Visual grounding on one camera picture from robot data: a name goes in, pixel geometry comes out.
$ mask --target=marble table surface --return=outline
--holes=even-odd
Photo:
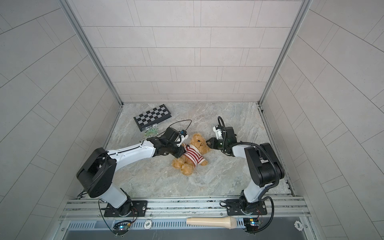
[[[144,138],[133,117],[160,104],[125,104],[108,142],[107,150],[119,149],[139,143]],[[172,117],[159,123],[164,131],[171,123],[191,119],[188,134],[201,133],[205,139],[214,137],[212,130],[221,116],[226,126],[233,127],[237,140],[257,144],[269,142],[256,103],[166,103]],[[189,122],[174,124],[185,129]],[[219,150],[211,150],[204,157],[207,166],[197,166],[191,176],[184,176],[171,166],[172,155],[143,159],[122,167],[113,178],[116,186],[131,197],[185,197],[239,195],[251,180],[247,161],[229,157]],[[288,184],[281,180],[270,194],[290,194]]]

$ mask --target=folded chessboard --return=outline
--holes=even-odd
[[[155,123],[162,122],[165,119],[170,117],[171,117],[170,111],[163,104],[149,111],[146,111],[145,113],[142,113],[134,117],[133,119],[135,119],[137,126],[142,132],[146,127],[149,127]]]

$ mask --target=black mounting plate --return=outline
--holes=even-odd
[[[137,211],[135,211],[135,213],[133,213],[133,211],[130,211],[129,214],[124,217],[133,217],[133,214],[135,217],[144,217],[145,212],[147,210],[148,201],[132,201],[132,204],[132,208],[136,208]],[[115,212],[116,208],[112,207],[111,204],[108,204],[107,207],[104,209],[104,217],[122,217],[117,212]]]
[[[241,211],[241,208],[240,208],[240,201],[238,199],[227,199],[225,200],[227,203],[229,203],[231,205],[231,208],[227,208],[227,214],[228,216],[236,216],[236,215],[259,215],[259,212],[258,211],[254,211],[253,213],[251,214],[245,214]],[[255,203],[257,204],[256,206],[256,209],[258,209],[261,213],[261,215],[266,215],[267,214],[267,211],[266,211],[266,208],[263,208],[263,205],[265,206],[265,203],[264,202],[257,202]]]

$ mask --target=teddy bear leg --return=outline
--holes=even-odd
[[[176,169],[180,169],[184,165],[184,160],[181,158],[175,158],[172,161],[172,166]]]
[[[190,176],[193,173],[194,167],[189,164],[184,164],[181,166],[181,173],[184,174],[185,176]]]
[[[201,166],[206,166],[208,164],[208,161],[207,160],[204,160],[200,163]]]

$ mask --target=beige tile wall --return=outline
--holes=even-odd
[[[383,31],[383,1],[314,0],[263,105],[322,239],[384,239]]]
[[[0,239],[42,239],[119,104],[55,0],[0,1],[0,56]]]
[[[205,0],[69,3],[127,102],[258,101],[301,5]]]

